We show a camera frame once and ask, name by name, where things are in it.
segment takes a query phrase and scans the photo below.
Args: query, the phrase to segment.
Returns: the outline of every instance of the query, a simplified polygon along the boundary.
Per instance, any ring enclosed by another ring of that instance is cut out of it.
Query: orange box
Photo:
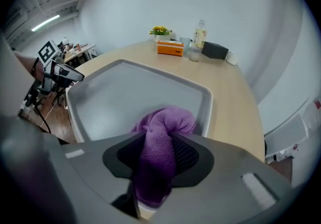
[[[157,53],[183,56],[184,44],[178,41],[160,40],[157,42]]]

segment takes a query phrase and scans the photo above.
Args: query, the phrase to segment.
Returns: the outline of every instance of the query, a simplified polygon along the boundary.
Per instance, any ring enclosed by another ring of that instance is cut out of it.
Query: ceiling light
[[[39,24],[38,26],[34,27],[34,28],[31,29],[31,30],[32,30],[32,31],[36,31],[37,29],[41,28],[41,27],[44,26],[45,24],[47,24],[47,23],[49,23],[49,22],[51,22],[51,21],[53,21],[53,20],[55,20],[55,19],[57,19],[57,18],[59,18],[59,17],[60,17],[59,15],[56,15],[56,16],[54,16],[54,17],[52,17],[52,18],[50,18],[50,19],[42,22],[41,24]]]

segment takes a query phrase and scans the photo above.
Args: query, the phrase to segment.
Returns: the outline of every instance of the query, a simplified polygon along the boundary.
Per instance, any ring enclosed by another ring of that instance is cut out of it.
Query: tabletop
[[[81,47],[81,51],[78,51],[77,49],[74,49],[76,53],[66,53],[65,63],[74,59],[75,57],[79,56],[80,54],[83,54],[84,52],[94,48],[96,45],[86,45],[84,47]]]
[[[100,55],[76,69],[88,76],[118,59],[158,68],[208,88],[213,95],[213,110],[207,137],[241,147],[264,161],[259,110],[237,65],[205,55],[193,62],[188,57],[158,54],[156,44],[145,41]]]

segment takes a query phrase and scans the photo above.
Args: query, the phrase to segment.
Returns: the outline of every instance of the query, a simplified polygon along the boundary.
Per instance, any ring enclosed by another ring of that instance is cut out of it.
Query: bottle label
[[[193,44],[197,47],[204,47],[204,41],[206,39],[206,30],[196,29],[194,33]]]

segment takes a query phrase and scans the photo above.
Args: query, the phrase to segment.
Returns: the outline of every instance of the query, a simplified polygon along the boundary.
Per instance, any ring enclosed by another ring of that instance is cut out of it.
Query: purple towel
[[[176,106],[169,106],[146,115],[132,131],[146,130],[144,148],[138,171],[133,178],[139,201],[159,207],[171,191],[176,160],[169,132],[191,133],[195,128],[193,114]]]

